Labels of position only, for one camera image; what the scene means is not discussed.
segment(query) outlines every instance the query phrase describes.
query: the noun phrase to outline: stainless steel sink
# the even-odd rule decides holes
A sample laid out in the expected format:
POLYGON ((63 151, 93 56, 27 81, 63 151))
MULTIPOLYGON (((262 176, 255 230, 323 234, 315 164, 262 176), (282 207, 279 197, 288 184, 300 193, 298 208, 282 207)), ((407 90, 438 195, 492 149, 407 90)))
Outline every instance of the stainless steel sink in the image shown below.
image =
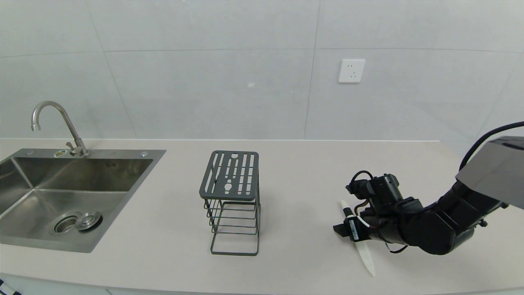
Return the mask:
POLYGON ((164 153, 14 153, 0 162, 0 243, 92 252, 164 153))

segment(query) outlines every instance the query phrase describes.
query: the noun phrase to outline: black cable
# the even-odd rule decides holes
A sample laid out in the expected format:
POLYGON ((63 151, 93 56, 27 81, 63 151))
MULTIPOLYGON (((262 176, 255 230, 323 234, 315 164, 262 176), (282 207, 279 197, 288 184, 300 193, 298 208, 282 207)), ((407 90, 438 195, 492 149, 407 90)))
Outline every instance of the black cable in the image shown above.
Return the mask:
POLYGON ((461 170, 462 168, 464 168, 464 166, 466 166, 467 164, 467 161, 470 160, 471 156, 473 155, 473 153, 475 153, 475 151, 478 149, 478 147, 484 142, 486 141, 490 136, 494 135, 494 134, 497 134, 497 133, 500 133, 502 131, 506 131, 506 130, 509 130, 509 129, 513 129, 513 128, 517 128, 517 127, 524 127, 524 121, 521 121, 521 122, 515 122, 515 123, 511 123, 511 124, 508 124, 508 125, 504 125, 504 126, 500 126, 498 128, 495 128, 489 132, 487 132, 486 134, 482 135, 481 138, 479 138, 470 148, 469 151, 467 151, 466 155, 464 156, 464 158, 462 159, 462 162, 460 163, 460 167, 458 168, 458 170, 461 170))
MULTIPOLYGON (((361 175, 361 174, 364 174, 364 173, 367 174, 367 175, 369 176, 370 179, 373 179, 373 175, 371 175, 371 173, 370 173, 369 171, 366 171, 366 170, 360 170, 360 171, 358 171, 358 172, 353 176, 353 178, 352 178, 351 181, 350 181, 349 186, 352 186, 353 183, 355 182, 355 180, 357 179, 357 177, 358 177, 359 175, 361 175)), ((369 198, 367 198, 364 202, 362 202, 362 203, 356 205, 355 208, 353 209, 353 214, 355 214, 355 216, 358 216, 358 211, 357 211, 357 209, 360 208, 360 207, 364 207, 364 206, 366 206, 368 203, 369 203, 369 198)))
POLYGON ((408 248, 408 245, 405 245, 404 247, 402 247, 402 248, 400 248, 400 249, 398 249, 398 250, 395 250, 395 251, 391 251, 391 250, 390 250, 389 252, 391 252, 391 253, 393 253, 393 254, 398 254, 398 253, 404 251, 406 248, 408 248))
POLYGON ((358 177, 359 175, 361 175, 361 174, 364 174, 364 173, 366 173, 367 175, 369 175, 369 178, 373 179, 373 175, 371 175, 371 173, 370 173, 369 171, 366 171, 366 170, 360 170, 360 171, 358 171, 358 172, 353 176, 353 178, 352 178, 351 181, 350 181, 350 184, 354 183, 355 180, 357 179, 357 177, 358 177))

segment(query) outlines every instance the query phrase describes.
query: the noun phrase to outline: countertop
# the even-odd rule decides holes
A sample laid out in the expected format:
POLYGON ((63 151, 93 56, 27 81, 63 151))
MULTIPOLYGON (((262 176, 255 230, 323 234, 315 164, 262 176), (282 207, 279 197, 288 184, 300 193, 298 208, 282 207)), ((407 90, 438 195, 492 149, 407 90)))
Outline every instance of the countertop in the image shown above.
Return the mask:
MULTIPOLYGON (((164 149, 92 253, 2 245, 3 273, 110 288, 243 294, 430 294, 524 286, 524 212, 498 209, 445 256, 416 247, 400 254, 368 241, 371 277, 348 238, 338 201, 359 170, 395 174, 404 197, 423 205, 454 183, 460 159, 440 142, 85 140, 91 149, 164 149), (214 150, 260 155, 261 236, 256 257, 212 255, 198 194, 214 150)), ((0 141, 1 157, 21 148, 64 148, 65 140, 0 141)))

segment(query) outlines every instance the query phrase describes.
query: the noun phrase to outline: sink sticker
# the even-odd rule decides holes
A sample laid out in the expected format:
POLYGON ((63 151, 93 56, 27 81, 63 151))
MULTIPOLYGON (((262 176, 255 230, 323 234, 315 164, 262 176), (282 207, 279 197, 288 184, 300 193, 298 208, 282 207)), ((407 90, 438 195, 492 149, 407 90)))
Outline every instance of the sink sticker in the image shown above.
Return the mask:
POLYGON ((66 150, 58 151, 58 152, 56 152, 56 153, 54 154, 54 157, 55 157, 55 158, 58 158, 58 157, 60 157, 60 156, 63 156, 65 153, 67 153, 66 150))

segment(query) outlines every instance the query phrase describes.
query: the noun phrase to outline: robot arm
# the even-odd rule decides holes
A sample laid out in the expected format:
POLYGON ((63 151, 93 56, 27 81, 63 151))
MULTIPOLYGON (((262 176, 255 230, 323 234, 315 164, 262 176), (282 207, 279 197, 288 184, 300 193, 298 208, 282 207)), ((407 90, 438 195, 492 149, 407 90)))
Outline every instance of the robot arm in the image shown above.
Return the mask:
POLYGON ((404 199, 392 174, 354 177, 347 190, 370 206, 333 228, 353 241, 374 239, 447 254, 470 239, 477 225, 486 226, 484 218, 494 210, 508 204, 524 209, 523 166, 523 137, 492 140, 463 166, 451 189, 427 207, 413 197, 404 199))

